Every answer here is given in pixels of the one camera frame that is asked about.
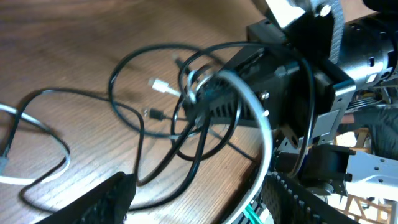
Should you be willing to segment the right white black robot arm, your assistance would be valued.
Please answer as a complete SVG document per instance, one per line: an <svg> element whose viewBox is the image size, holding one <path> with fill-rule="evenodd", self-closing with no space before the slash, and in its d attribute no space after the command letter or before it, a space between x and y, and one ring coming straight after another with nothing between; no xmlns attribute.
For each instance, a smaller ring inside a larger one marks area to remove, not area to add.
<svg viewBox="0 0 398 224"><path fill-rule="evenodd" d="M391 102L397 78L397 4L346 23L338 1L256 1L266 20L248 27L248 41L225 75L244 80L244 104L228 85L211 104L217 123L252 126L263 116L294 147L330 142L343 116Z"/></svg>

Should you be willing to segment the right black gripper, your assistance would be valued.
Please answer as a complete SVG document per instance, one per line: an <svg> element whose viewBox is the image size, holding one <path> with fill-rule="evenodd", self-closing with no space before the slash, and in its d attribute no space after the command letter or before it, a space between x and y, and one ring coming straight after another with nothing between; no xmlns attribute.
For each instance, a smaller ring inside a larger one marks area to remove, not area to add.
<svg viewBox="0 0 398 224"><path fill-rule="evenodd" d="M300 146L308 129L308 73L300 61L290 54L277 49L277 44L286 43L285 35L269 20L247 26L248 39L242 43L224 43L221 48L238 47L239 52L224 68L236 72L256 94L269 114L272 129L281 129L294 146ZM210 114L214 124L235 121L239 126L254 127L254 116L247 103L238 105L231 87L223 80L200 86L197 91L191 84L202 75L207 66L197 71L189 70L192 62L183 63L188 75L186 85L187 100L183 103L186 114L193 104L210 98ZM315 107L311 143L324 144L336 132L337 119L353 107L352 91L343 95L343 90L351 86L347 78L325 73L312 68L315 79ZM239 110L239 119L235 120Z"/></svg>

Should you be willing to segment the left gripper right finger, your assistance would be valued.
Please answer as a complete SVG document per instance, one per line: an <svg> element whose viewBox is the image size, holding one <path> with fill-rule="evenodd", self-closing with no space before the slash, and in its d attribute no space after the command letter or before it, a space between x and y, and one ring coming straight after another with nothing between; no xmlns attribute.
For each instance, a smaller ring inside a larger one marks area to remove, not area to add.
<svg viewBox="0 0 398 224"><path fill-rule="evenodd" d="M266 176L262 198L275 223L357 223L284 174Z"/></svg>

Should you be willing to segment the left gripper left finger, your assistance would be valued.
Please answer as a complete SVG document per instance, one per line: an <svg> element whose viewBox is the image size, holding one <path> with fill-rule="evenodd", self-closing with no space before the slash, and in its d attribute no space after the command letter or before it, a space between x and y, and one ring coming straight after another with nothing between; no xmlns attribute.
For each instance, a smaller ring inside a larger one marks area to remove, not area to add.
<svg viewBox="0 0 398 224"><path fill-rule="evenodd" d="M118 172L40 223L122 224L135 194L136 176Z"/></svg>

